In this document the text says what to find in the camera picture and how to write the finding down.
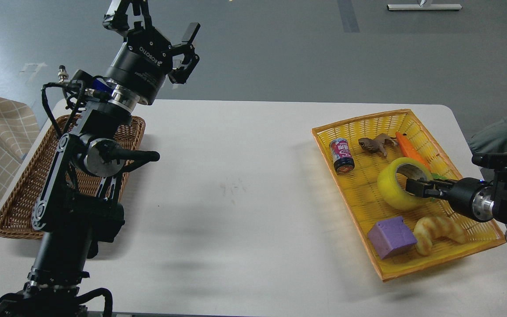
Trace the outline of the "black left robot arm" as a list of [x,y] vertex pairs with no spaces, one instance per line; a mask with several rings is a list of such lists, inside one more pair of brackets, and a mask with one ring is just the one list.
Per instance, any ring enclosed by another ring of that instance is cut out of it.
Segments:
[[155,151],[126,150],[114,140],[137,104],[149,106],[165,80],[185,84],[199,63],[189,24],[172,44],[155,26],[146,0],[114,0],[104,28],[123,43],[104,76],[59,67],[58,82],[41,88],[41,101],[58,139],[48,176],[34,204],[31,224],[44,236],[23,289],[0,297],[0,317],[86,317],[86,303],[103,297],[102,315],[113,315],[106,288],[79,295],[89,277],[83,268],[98,243],[111,243],[125,224],[119,202],[125,173],[160,159]]

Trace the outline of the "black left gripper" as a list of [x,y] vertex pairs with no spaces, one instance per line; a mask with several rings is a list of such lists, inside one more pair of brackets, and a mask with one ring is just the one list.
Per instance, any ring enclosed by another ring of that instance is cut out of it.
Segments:
[[[129,26],[129,8],[133,17],[142,17]],[[105,72],[105,77],[118,85],[129,89],[140,97],[139,103],[150,105],[155,100],[159,89],[173,63],[163,55],[171,42],[157,29],[151,29],[147,0],[113,0],[104,15],[103,26],[124,37],[119,52]],[[201,27],[199,22],[192,22],[187,27],[180,44],[169,50],[171,57],[182,56],[179,66],[169,72],[173,84],[185,84],[200,57],[195,53],[193,41]]]

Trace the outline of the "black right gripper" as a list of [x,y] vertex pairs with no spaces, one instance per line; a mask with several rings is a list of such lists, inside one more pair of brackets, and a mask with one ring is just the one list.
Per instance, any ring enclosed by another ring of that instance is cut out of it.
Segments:
[[493,219],[492,187],[480,179],[407,178],[406,191],[416,197],[448,201],[453,211],[475,221]]

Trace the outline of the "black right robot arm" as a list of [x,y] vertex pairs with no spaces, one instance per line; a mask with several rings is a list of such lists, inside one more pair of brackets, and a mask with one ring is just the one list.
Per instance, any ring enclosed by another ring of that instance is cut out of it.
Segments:
[[[406,191],[417,197],[448,201],[453,211],[474,221],[484,223],[494,219],[507,225],[507,153],[475,153],[471,162],[492,170],[493,180],[409,179]],[[507,230],[504,236],[507,241]]]

